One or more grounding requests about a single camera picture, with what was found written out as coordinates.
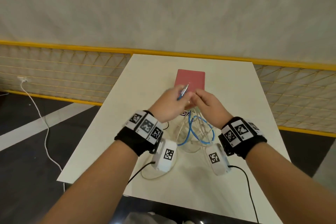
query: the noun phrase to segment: blue cable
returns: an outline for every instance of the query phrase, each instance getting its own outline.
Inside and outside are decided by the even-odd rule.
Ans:
[[[196,139],[199,140],[201,143],[203,143],[203,144],[210,144],[210,142],[205,142],[205,141],[200,140],[200,139],[197,137],[197,135],[195,134],[195,132],[193,131],[193,129],[191,128],[191,125],[192,125],[192,123],[193,123],[193,121],[194,121],[195,118],[202,119],[204,122],[207,122],[207,121],[206,121],[205,119],[201,118],[201,117],[196,116],[196,115],[190,120],[191,111],[189,111],[189,113],[188,113],[187,115],[189,116],[189,117],[188,117],[189,131],[188,131],[188,134],[187,134],[187,137],[186,137],[185,141],[184,141],[183,143],[178,144],[177,146],[182,146],[182,145],[184,145],[184,144],[187,143],[188,138],[189,138],[189,136],[190,136],[190,132],[191,132],[191,133],[196,137]],[[212,126],[211,126],[210,124],[208,124],[208,126],[212,129],[212,141],[213,141],[213,140],[215,140],[215,132],[214,132],[214,130],[213,130],[213,128],[212,128]]]

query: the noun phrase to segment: white wall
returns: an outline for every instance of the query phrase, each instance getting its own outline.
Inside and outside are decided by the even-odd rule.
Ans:
[[[336,64],[336,0],[0,0],[0,39]]]

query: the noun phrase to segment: wall outlet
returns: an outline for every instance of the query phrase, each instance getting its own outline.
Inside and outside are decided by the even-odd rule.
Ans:
[[[19,79],[20,82],[27,82],[28,81],[27,77],[18,76],[17,78]]]

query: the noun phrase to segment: blue pen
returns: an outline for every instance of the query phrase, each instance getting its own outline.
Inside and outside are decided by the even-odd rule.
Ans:
[[[187,84],[187,85],[183,88],[183,90],[181,91],[180,96],[177,98],[177,100],[180,100],[180,99],[184,96],[184,94],[187,92],[188,86],[189,86],[189,84]]]

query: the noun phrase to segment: dark floor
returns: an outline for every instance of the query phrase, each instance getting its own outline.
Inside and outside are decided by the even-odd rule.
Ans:
[[[71,103],[34,98],[44,116]],[[62,167],[89,127],[99,107],[94,106],[50,128],[48,149]],[[38,119],[27,96],[10,94],[0,97],[0,136]],[[321,164],[334,138],[280,131],[292,162],[309,176]],[[46,156],[46,130],[0,152],[0,223],[36,223],[62,195],[56,179],[58,167]],[[123,197],[111,223],[122,223],[129,212],[153,211],[177,223],[248,223],[229,217],[199,212],[144,199]]]

